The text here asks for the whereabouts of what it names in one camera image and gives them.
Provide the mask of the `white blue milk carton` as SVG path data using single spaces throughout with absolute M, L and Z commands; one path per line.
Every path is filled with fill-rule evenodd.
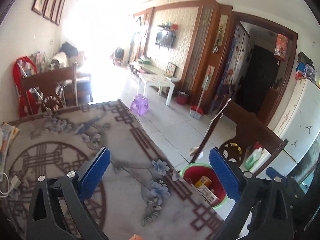
M 208 189 L 206 185 L 202 184 L 197 188 L 197 190 L 200 192 L 200 194 L 202 194 L 202 196 L 210 205 L 214 205 L 219 201 L 217 196 L 210 189 Z

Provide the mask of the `red green trash bin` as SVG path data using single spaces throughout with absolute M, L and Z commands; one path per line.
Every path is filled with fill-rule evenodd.
M 189 184 L 197 189 L 205 185 L 207 189 L 216 197 L 211 202 L 212 208 L 220 207 L 227 199 L 227 194 L 220 183 L 216 173 L 209 164 L 192 163 L 180 171 L 180 175 Z

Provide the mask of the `dark wooden chair right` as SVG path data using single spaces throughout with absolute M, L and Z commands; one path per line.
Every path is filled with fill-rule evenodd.
M 255 177 L 261 174 L 288 144 L 287 139 L 281 140 L 276 133 L 259 121 L 253 113 L 248 113 L 232 101 L 228 95 L 225 95 L 221 102 L 220 109 L 211 120 L 204 139 L 194 153 L 190 161 L 191 163 L 194 163 L 199 157 L 202 149 L 216 128 L 217 123 L 223 116 L 226 116 L 236 123 L 235 136 L 219 147 L 220 153 L 225 151 L 228 153 L 227 160 L 235 159 L 236 164 L 240 166 L 244 161 L 247 148 L 255 145 L 255 143 L 259 143 L 271 154 L 271 156 L 253 172 Z

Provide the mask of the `dark wooden chair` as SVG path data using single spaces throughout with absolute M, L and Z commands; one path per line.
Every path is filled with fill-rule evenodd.
M 58 111 L 77 106 L 83 98 L 92 96 L 91 75 L 78 71 L 76 65 L 57 68 L 22 80 L 25 90 L 33 90 L 42 112 Z
M 219 147 L 220 153 L 225 151 L 228 153 L 227 160 L 235 159 L 236 164 L 240 166 L 244 161 L 247 148 L 255 145 L 255 143 L 259 143 L 271 154 L 271 156 L 253 172 L 255 177 L 261 174 L 288 144 L 287 139 L 281 140 L 276 133 L 259 121 L 253 113 L 248 113 L 232 101 L 228 95 L 225 95 L 221 102 L 220 109 L 211 120 L 204 139 L 194 153 L 190 161 L 191 163 L 194 163 L 199 157 L 202 149 L 216 128 L 217 123 L 223 116 L 226 116 L 236 123 L 235 136 Z

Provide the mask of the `white refrigerator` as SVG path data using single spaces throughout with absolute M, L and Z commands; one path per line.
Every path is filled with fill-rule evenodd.
M 282 176 L 295 168 L 319 135 L 319 97 L 319 88 L 312 81 L 297 81 L 289 104 L 274 129 L 278 137 L 288 141 L 271 163 Z

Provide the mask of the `stack of books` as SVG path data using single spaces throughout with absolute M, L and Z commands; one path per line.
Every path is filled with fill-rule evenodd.
M 7 158 L 9 146 L 11 145 L 13 140 L 16 138 L 19 131 L 20 130 L 16 126 L 11 126 L 6 122 L 4 122 L 1 125 L 1 176 L 0 176 L 1 181 L 3 181 L 3 177 L 4 177 L 3 173 L 4 173 L 5 161 Z

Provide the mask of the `broom and dustpan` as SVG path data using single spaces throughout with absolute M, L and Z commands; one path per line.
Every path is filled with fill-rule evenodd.
M 198 103 L 196 106 L 190 107 L 189 115 L 196 120 L 199 120 L 203 116 L 203 112 L 200 111 L 200 105 L 201 105 L 202 98 L 204 96 L 204 93 L 206 91 L 208 83 L 209 83 L 209 74 L 206 74 L 204 81 L 203 81 L 203 84 L 202 84 L 202 92 L 201 92 L 200 98 L 198 100 Z

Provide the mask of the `dark wooden chair far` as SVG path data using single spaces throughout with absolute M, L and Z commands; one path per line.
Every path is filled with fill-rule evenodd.
M 91 75 L 78 71 L 76 65 L 57 68 L 22 80 L 25 90 L 33 90 L 42 112 L 58 111 L 77 106 L 83 98 L 92 96 Z

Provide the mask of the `red small waste bin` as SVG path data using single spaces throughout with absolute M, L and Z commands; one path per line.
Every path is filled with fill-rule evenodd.
M 183 91 L 179 91 L 177 94 L 176 102 L 179 105 L 185 105 L 188 101 L 188 98 L 189 98 L 189 94 Z

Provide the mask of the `purple plastic stool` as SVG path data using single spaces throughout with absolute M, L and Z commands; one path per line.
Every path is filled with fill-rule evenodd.
M 144 115 L 149 110 L 148 98 L 141 94 L 134 96 L 131 101 L 130 110 L 140 116 Z

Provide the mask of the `white coffee table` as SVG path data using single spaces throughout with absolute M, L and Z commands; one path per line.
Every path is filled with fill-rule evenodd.
M 148 87 L 158 87 L 158 94 L 160 95 L 162 92 L 162 88 L 168 87 L 169 92 L 167 94 L 167 99 L 165 104 L 167 106 L 170 105 L 171 98 L 175 89 L 175 84 L 167 79 L 166 76 L 155 75 L 155 74 L 142 74 L 139 73 L 139 85 L 137 91 L 139 91 L 140 85 L 143 84 L 143 93 L 144 97 L 147 97 Z

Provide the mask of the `wall mounted television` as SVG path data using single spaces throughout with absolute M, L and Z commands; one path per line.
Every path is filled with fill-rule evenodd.
M 161 47 L 172 48 L 176 33 L 173 30 L 161 30 L 156 35 L 155 44 Z

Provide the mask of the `framed wall pictures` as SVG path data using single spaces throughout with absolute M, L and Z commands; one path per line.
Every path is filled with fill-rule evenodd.
M 34 0 L 32 11 L 59 26 L 66 0 Z

